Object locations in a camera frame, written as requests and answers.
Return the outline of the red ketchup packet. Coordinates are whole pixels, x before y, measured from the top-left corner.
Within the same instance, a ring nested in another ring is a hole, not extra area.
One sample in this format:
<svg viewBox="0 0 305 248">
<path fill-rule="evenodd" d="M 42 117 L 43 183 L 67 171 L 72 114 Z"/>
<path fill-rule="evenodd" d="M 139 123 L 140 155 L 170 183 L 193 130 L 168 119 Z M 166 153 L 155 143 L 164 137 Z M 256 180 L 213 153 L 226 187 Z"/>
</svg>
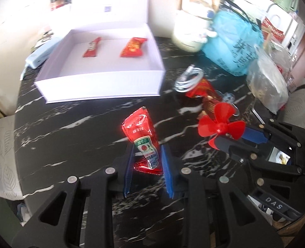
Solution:
<svg viewBox="0 0 305 248">
<path fill-rule="evenodd" d="M 163 175 L 157 133 L 148 110 L 143 106 L 134 111 L 123 121 L 122 130 L 143 156 L 134 163 L 133 169 L 145 174 Z"/>
<path fill-rule="evenodd" d="M 83 54 L 83 57 L 84 58 L 96 57 L 96 55 L 97 55 L 97 45 L 100 41 L 101 41 L 101 36 L 99 36 L 96 39 L 94 39 L 93 41 L 91 41 L 89 43 L 89 46 L 88 46 L 87 50 Z"/>
</svg>

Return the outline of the red fan propeller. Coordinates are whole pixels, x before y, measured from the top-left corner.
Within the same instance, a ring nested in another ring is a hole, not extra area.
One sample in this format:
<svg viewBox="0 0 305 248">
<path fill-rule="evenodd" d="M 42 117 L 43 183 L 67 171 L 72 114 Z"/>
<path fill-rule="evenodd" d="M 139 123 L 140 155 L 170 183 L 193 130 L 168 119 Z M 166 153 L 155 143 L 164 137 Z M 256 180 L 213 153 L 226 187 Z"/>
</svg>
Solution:
<svg viewBox="0 0 305 248">
<path fill-rule="evenodd" d="M 218 149 L 215 140 L 218 136 L 229 134 L 234 140 L 238 140 L 245 132 L 246 123 L 242 120 L 230 122 L 230 117 L 235 113 L 234 107 L 229 103 L 217 103 L 214 107 L 215 119 L 204 115 L 198 122 L 198 133 L 202 137 L 214 136 L 208 144 Z"/>
</svg>

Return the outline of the brown chocolate candy packet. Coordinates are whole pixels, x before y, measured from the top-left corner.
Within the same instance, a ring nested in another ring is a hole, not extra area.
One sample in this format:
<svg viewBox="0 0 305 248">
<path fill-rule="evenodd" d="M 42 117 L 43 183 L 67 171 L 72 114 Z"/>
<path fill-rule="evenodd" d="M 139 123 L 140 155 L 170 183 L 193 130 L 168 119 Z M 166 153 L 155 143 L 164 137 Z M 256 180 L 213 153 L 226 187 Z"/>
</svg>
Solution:
<svg viewBox="0 0 305 248">
<path fill-rule="evenodd" d="M 202 99 L 202 112 L 201 116 L 209 116 L 212 120 L 215 119 L 215 114 L 214 114 L 214 108 L 215 105 L 220 103 L 222 101 L 222 98 L 220 96 L 211 96 L 211 95 L 206 95 Z"/>
</svg>

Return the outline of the red gold candy packet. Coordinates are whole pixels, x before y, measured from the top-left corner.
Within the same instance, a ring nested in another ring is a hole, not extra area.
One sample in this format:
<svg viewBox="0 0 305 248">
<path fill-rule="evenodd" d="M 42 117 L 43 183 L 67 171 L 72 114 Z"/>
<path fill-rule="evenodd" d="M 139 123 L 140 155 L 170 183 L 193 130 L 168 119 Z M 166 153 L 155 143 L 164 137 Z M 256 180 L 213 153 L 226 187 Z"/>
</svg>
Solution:
<svg viewBox="0 0 305 248">
<path fill-rule="evenodd" d="M 189 98 L 211 96 L 213 99 L 222 99 L 222 97 L 217 94 L 212 84 L 205 78 L 202 78 L 200 82 L 193 89 L 187 91 L 185 95 Z"/>
<path fill-rule="evenodd" d="M 141 47 L 146 41 L 147 38 L 133 37 L 123 48 L 122 52 L 120 53 L 120 57 L 133 58 L 142 56 L 143 52 Z"/>
</svg>

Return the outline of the smartphone on table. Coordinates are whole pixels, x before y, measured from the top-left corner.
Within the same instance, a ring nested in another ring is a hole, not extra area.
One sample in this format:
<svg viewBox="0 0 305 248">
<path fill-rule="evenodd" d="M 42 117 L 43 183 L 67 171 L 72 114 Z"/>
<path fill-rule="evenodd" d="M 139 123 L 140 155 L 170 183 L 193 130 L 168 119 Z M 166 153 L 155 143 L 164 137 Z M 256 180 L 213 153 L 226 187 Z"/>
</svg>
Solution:
<svg viewBox="0 0 305 248">
<path fill-rule="evenodd" d="M 261 103 L 260 100 L 254 100 L 252 112 L 261 124 L 265 124 L 265 121 L 270 118 L 269 110 Z"/>
</svg>

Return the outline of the clear plastic bag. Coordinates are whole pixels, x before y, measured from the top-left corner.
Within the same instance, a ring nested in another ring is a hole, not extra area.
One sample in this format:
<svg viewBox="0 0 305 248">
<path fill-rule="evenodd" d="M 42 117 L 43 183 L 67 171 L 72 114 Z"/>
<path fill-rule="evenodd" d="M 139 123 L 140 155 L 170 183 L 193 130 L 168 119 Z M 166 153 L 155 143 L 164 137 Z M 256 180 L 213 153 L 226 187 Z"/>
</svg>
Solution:
<svg viewBox="0 0 305 248">
<path fill-rule="evenodd" d="M 248 68 L 247 86 L 256 99 L 273 114 L 288 101 L 287 84 L 280 70 L 262 47 L 254 45 L 257 58 Z"/>
</svg>

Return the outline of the red white paper bag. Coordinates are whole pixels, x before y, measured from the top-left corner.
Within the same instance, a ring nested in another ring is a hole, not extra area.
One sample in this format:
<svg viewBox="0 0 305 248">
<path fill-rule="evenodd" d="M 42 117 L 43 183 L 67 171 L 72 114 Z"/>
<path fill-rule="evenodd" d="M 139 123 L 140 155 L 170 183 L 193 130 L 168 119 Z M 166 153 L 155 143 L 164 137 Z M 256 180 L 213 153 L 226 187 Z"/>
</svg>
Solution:
<svg viewBox="0 0 305 248">
<path fill-rule="evenodd" d="M 288 47 L 294 33 L 297 29 L 298 22 L 278 5 L 270 5 L 262 17 L 262 25 L 269 28 L 274 36 L 283 47 Z"/>
</svg>

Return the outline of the white cartoon dog bottle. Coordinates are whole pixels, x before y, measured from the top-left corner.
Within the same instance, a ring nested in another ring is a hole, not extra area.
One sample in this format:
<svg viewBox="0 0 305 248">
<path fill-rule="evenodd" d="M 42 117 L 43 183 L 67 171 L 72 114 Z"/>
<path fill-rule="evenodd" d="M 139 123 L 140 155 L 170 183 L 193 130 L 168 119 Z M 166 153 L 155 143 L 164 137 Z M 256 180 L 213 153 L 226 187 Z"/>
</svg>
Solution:
<svg viewBox="0 0 305 248">
<path fill-rule="evenodd" d="M 181 50 L 196 53 L 217 36 L 212 28 L 220 0 L 179 0 L 175 14 L 172 41 Z"/>
</svg>

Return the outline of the lavender open gift box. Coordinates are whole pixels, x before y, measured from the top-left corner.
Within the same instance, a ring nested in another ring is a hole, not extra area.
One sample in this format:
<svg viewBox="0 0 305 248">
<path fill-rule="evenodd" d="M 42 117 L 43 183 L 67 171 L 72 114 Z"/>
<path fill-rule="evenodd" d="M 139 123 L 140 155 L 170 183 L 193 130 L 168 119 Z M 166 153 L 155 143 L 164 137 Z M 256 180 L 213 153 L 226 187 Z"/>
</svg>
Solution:
<svg viewBox="0 0 305 248">
<path fill-rule="evenodd" d="M 148 26 L 149 0 L 72 0 L 61 21 L 66 36 L 42 66 L 35 85 L 47 103 L 158 96 L 165 68 Z M 84 58 L 101 36 L 97 55 Z M 120 57 L 133 38 L 147 38 L 140 57 Z"/>
</svg>

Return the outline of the light blue power bank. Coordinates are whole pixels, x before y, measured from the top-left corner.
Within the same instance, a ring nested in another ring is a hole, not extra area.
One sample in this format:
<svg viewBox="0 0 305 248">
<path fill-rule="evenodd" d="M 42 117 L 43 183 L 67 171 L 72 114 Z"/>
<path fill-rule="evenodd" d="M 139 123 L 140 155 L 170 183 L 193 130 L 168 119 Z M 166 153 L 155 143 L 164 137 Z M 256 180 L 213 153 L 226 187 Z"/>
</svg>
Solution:
<svg viewBox="0 0 305 248">
<path fill-rule="evenodd" d="M 25 59 L 25 67 L 36 69 L 48 59 L 49 55 L 52 53 L 60 41 L 61 38 L 50 39 L 45 44 L 37 48 Z"/>
</svg>

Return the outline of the blue drawstring bag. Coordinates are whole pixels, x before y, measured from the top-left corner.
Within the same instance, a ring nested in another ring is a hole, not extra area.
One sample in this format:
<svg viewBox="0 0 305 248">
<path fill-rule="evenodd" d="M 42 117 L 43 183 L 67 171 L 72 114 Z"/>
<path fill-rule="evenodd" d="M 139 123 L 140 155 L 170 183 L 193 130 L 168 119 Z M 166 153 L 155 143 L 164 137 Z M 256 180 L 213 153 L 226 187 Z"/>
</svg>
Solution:
<svg viewBox="0 0 305 248">
<path fill-rule="evenodd" d="M 264 43 L 261 21 L 251 20 L 231 0 L 222 0 L 212 29 L 216 37 L 202 47 L 205 56 L 234 76 L 246 75 L 249 64 L 257 58 L 255 46 Z"/>
</svg>

